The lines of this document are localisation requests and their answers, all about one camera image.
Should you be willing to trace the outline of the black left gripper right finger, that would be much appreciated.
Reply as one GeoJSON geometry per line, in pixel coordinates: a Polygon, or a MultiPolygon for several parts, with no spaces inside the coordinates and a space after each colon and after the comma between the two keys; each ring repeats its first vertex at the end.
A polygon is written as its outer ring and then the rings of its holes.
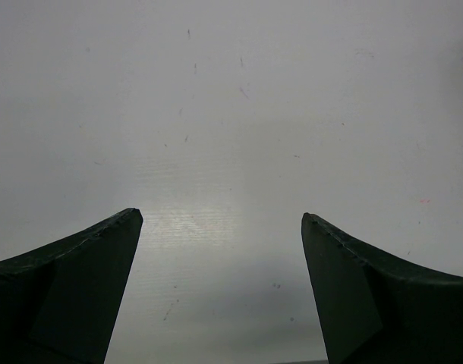
{"type": "Polygon", "coordinates": [[[314,214],[303,216],[301,236],[330,363],[463,363],[463,277],[314,214]]]}

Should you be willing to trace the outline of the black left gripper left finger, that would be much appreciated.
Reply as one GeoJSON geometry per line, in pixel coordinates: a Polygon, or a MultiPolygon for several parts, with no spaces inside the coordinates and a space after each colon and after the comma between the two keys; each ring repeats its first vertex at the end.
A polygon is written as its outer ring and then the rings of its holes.
{"type": "Polygon", "coordinates": [[[0,363],[103,363],[142,225],[125,209],[0,261],[0,363]]]}

